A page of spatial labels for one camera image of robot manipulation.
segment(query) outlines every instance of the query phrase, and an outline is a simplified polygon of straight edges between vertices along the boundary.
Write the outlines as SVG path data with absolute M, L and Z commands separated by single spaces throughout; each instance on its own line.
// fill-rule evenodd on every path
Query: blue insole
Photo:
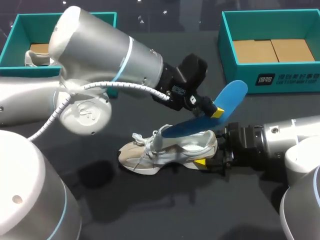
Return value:
M 224 113 L 220 118 L 202 115 L 171 126 L 165 129 L 161 135 L 164 138 L 185 137 L 224 124 L 237 106 L 243 101 L 247 92 L 248 86 L 243 81 L 232 81 L 225 86 L 214 101 L 214 104 L 217 107 L 224 110 Z

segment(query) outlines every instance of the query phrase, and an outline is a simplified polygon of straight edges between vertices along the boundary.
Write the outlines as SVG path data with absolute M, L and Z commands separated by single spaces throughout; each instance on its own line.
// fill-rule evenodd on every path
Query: white sneaker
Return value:
M 135 141 L 119 150 L 119 162 L 130 171 L 143 175 L 154 175 L 168 163 L 180 163 L 189 169 L 205 170 L 196 161 L 212 158 L 218 148 L 213 131 L 202 131 L 178 138 L 163 138 L 161 132 L 170 125 L 153 131 L 149 138 L 134 133 Z
M 26 51 L 24 55 L 24 65 L 26 67 L 39 67 L 39 66 L 57 66 L 49 54 L 45 53 L 36 53 L 34 51 Z

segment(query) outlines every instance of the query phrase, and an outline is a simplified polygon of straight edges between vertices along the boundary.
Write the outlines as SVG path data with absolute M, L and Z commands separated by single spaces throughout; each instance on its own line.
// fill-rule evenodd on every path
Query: dark floor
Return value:
M 217 30 L 221 11 L 319 8 L 318 0 L 0 0 L 0 49 L 18 13 L 60 13 L 76 5 L 89 12 L 118 12 L 124 32 Z

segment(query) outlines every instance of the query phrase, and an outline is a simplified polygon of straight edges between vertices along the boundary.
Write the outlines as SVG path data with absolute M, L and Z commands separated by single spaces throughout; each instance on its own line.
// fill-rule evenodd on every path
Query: shoelace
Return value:
M 151 143 L 153 142 L 153 140 L 155 139 L 156 135 L 157 135 L 158 131 L 153 131 L 152 132 L 152 136 L 149 138 L 143 138 L 140 134 L 137 133 L 133 133 L 132 137 L 134 138 L 135 142 L 140 145 L 140 146 L 144 146 L 144 151 L 143 154 L 141 155 L 141 157 L 139 158 L 138 163 L 135 165 L 134 169 L 136 169 L 136 167 L 140 164 L 141 160 L 144 158 L 144 156 L 149 156 L 151 159 L 154 156 L 154 153 L 151 149 Z

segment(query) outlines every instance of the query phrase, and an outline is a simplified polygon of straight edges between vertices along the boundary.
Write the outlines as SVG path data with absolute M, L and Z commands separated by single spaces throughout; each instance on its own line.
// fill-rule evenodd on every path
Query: white cable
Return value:
M 162 92 L 154 90 L 151 87 L 136 84 L 136 83 L 129 83 L 129 82 L 116 82 L 116 81 L 98 81 L 83 85 L 79 88 L 72 89 L 68 88 L 69 92 L 72 92 L 52 113 L 49 119 L 45 122 L 45 124 L 32 136 L 28 138 L 29 141 L 33 142 L 36 138 L 38 138 L 41 134 L 44 133 L 48 129 L 48 127 L 60 116 L 60 114 L 68 107 L 70 104 L 71 98 L 77 94 L 86 94 L 86 90 L 93 89 L 93 88 L 101 88 L 101 87 L 113 87 L 113 88 L 120 88 L 120 89 L 136 89 L 139 91 L 149 92 L 152 95 L 160 98 L 161 100 L 168 101 L 170 99 L 169 96 L 165 95 Z

